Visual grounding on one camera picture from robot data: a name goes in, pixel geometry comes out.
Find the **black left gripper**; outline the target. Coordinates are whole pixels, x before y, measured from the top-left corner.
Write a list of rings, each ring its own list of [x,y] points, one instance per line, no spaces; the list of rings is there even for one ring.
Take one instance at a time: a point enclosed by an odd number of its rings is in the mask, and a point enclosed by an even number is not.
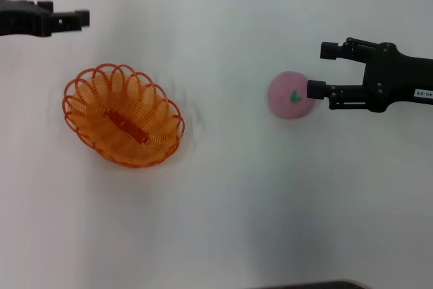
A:
[[[1,36],[49,37],[51,32],[81,31],[90,26],[90,11],[53,13],[52,1],[1,0]]]

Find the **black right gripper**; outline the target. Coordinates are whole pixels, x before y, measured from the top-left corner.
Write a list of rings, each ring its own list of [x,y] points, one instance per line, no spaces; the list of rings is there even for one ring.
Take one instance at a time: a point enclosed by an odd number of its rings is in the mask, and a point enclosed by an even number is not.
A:
[[[329,100],[331,110],[385,112],[396,102],[432,104],[432,60],[402,54],[393,43],[347,38],[343,44],[322,42],[320,58],[365,64],[362,85],[328,85],[308,80],[307,97]]]

